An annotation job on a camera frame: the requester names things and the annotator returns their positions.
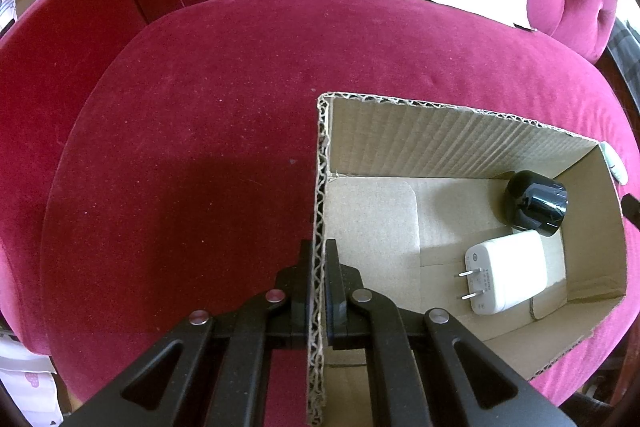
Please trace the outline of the white and blue tube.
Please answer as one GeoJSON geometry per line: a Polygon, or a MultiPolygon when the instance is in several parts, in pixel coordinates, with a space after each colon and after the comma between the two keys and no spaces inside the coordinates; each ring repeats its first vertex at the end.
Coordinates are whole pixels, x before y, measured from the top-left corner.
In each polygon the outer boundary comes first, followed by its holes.
{"type": "Polygon", "coordinates": [[[612,178],[618,184],[625,186],[629,181],[629,174],[620,154],[606,141],[601,141],[599,146],[612,178]]]}

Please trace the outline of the cardboard box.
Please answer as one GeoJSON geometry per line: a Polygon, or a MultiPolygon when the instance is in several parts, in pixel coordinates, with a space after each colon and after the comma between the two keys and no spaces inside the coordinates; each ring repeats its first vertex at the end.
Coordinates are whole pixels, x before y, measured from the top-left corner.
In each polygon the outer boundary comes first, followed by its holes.
{"type": "Polygon", "coordinates": [[[308,348],[311,424],[331,412],[344,423],[348,381],[363,355],[326,344],[326,244],[372,291],[413,312],[449,310],[547,398],[562,402],[620,340],[614,317],[628,303],[638,229],[628,222],[600,144],[515,115],[359,93],[318,100],[314,297],[308,348]],[[562,183],[568,210],[544,240],[544,287],[496,314],[462,295],[465,253],[501,237],[527,236],[501,213],[512,174],[530,170],[562,183]]]}

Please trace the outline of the black tape roll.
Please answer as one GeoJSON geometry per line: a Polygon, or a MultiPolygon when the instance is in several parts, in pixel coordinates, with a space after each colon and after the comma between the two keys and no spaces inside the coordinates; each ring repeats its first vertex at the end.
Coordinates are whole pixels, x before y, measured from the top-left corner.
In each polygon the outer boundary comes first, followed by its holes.
{"type": "Polygon", "coordinates": [[[515,173],[502,196],[502,215],[508,225],[547,237],[559,231],[567,208],[566,187],[530,170],[515,173]]]}

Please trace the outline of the white wall charger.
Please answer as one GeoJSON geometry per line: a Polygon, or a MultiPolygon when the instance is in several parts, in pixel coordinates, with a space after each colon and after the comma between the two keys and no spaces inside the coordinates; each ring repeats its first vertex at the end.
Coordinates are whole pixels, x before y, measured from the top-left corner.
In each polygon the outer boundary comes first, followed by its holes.
{"type": "Polygon", "coordinates": [[[469,301],[477,315],[494,315],[535,297],[548,285],[544,243],[535,231],[512,233],[471,246],[464,254],[469,301]]]}

